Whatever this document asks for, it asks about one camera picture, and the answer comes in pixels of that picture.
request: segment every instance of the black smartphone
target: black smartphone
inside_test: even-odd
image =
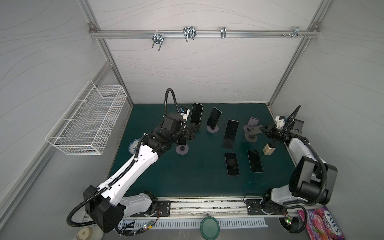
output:
[[[251,166],[251,172],[263,172],[259,151],[248,150],[248,160],[249,165]]]
[[[227,172],[229,176],[240,175],[236,154],[234,152],[225,154],[225,164],[227,165]]]
[[[192,113],[191,113],[191,123],[200,124],[201,121],[201,113],[203,112],[203,104],[194,103],[192,105]]]
[[[229,141],[234,141],[238,127],[239,127],[238,121],[228,120],[227,127],[225,128],[224,139]]]
[[[209,115],[209,118],[208,118],[208,121],[207,121],[207,125],[210,128],[215,129],[217,121],[218,121],[220,115],[221,115],[221,111],[219,109],[217,109],[217,108],[213,108],[212,112],[211,112],[211,115]]]

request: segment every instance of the wire mesh basket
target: wire mesh basket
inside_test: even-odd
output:
[[[101,155],[127,99],[122,86],[87,86],[45,138],[67,155]]]

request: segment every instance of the green table surface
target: green table surface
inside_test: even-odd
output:
[[[179,104],[192,109],[192,104]],[[209,133],[206,123],[212,108],[222,111],[217,123],[219,131]],[[125,129],[118,153],[111,168],[113,175],[132,154],[128,146],[144,132],[149,132],[162,122],[163,104],[135,104]],[[168,104],[168,113],[176,112],[173,103]],[[244,137],[243,126],[249,118],[259,119],[259,125],[273,124],[273,119],[265,104],[204,104],[201,127],[195,140],[187,141],[189,152],[178,155],[173,147],[149,166],[128,189],[125,196],[150,191],[157,197],[205,197],[262,195],[270,187],[288,184],[295,169],[283,146],[278,143],[270,156],[263,154],[264,146],[270,142],[265,134],[257,134],[257,142],[248,142]],[[227,120],[239,121],[233,150],[222,147]],[[262,173],[251,172],[248,150],[258,150],[263,166]],[[236,153],[239,176],[229,176],[224,154]]]

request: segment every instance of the green plastic container lid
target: green plastic container lid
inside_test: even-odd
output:
[[[220,225],[214,217],[206,217],[201,222],[200,232],[206,240],[215,240],[220,233]]]

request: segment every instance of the mounting plate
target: mounting plate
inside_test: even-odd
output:
[[[265,215],[260,206],[261,199],[246,199],[245,203],[247,204],[247,213],[248,215]],[[283,212],[274,212],[271,215],[282,215]]]
[[[160,209],[160,217],[169,217],[170,201],[158,201],[156,207]],[[133,214],[130,217],[157,217],[158,214],[156,210],[152,216],[145,216],[144,213],[141,212],[139,214]]]

